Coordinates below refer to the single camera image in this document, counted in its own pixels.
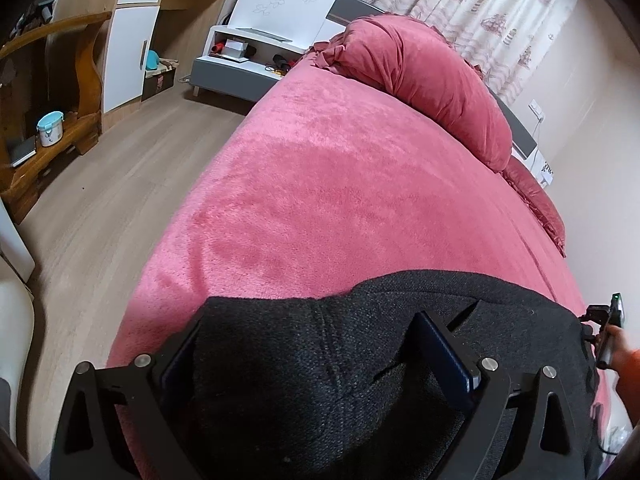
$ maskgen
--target orange sleeve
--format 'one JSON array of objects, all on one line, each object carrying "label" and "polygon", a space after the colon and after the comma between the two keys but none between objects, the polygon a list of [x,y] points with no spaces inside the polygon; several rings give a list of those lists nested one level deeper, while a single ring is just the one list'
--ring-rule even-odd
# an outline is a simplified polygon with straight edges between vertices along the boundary
[{"label": "orange sleeve", "polygon": [[618,375],[616,391],[635,427],[640,419],[640,350],[631,353]]}]

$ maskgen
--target blue container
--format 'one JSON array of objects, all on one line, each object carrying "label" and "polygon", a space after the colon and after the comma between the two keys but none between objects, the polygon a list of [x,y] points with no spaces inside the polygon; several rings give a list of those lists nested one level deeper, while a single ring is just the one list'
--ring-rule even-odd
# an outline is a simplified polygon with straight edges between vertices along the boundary
[{"label": "blue container", "polygon": [[146,69],[155,70],[158,68],[158,63],[160,63],[160,57],[153,50],[150,50],[146,55]]},{"label": "blue container", "polygon": [[38,121],[37,128],[40,134],[40,143],[43,146],[51,146],[62,139],[62,112],[49,112]]}]

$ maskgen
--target white shelf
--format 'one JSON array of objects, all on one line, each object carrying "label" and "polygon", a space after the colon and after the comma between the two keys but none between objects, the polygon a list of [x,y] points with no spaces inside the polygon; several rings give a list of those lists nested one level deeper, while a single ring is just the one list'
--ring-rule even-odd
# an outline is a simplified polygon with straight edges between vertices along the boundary
[{"label": "white shelf", "polygon": [[265,70],[265,65],[256,63],[255,61],[251,60],[245,61],[244,63],[236,63],[235,61],[229,61],[228,59],[214,56],[201,56],[198,59],[203,59],[204,61],[210,61],[212,63],[218,63],[220,65],[232,66],[234,68],[239,68],[240,70],[247,70],[248,72],[265,75],[267,77],[270,77],[271,79],[275,79],[278,81],[282,79],[281,76],[279,76],[275,72],[269,72],[268,70]]},{"label": "white shelf", "polygon": [[215,25],[211,28],[215,32],[219,32],[221,34],[235,36],[236,38],[245,38],[246,40],[259,41],[260,43],[277,46],[282,50],[288,50],[289,52],[295,52],[296,54],[304,54],[306,52],[306,48],[300,48],[291,44],[291,42],[274,40],[273,38],[268,38],[261,34],[254,34],[246,30],[238,30],[237,28],[227,27],[226,25]]}]

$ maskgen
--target red pillow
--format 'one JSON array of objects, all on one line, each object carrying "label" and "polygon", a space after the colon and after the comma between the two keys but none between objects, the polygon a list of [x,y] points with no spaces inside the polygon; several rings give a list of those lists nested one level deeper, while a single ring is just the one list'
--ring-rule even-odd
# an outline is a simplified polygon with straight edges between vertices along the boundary
[{"label": "red pillow", "polygon": [[395,14],[359,18],[314,48],[316,66],[400,99],[492,170],[507,165],[511,129],[498,103],[474,69],[423,22]]},{"label": "red pillow", "polygon": [[556,206],[551,202],[551,199],[540,184],[538,184],[535,177],[533,177],[529,170],[514,156],[511,156],[509,159],[507,167],[504,168],[502,172],[502,177],[518,192],[542,224],[546,233],[556,244],[560,254],[566,257],[566,253],[564,252],[564,244],[566,241],[564,222],[562,222]]}]

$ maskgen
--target storage box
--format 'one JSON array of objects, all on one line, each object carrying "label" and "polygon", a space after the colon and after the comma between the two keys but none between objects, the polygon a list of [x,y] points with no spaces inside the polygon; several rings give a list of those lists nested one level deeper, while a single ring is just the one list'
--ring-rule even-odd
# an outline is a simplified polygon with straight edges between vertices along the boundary
[{"label": "storage box", "polygon": [[142,86],[142,99],[149,99],[160,92],[171,88],[174,85],[175,68],[167,70],[150,77],[145,77],[145,83]]},{"label": "storage box", "polygon": [[229,57],[243,57],[247,45],[248,43],[238,40],[238,38],[229,38],[225,41],[225,46],[222,48],[222,54]]}]

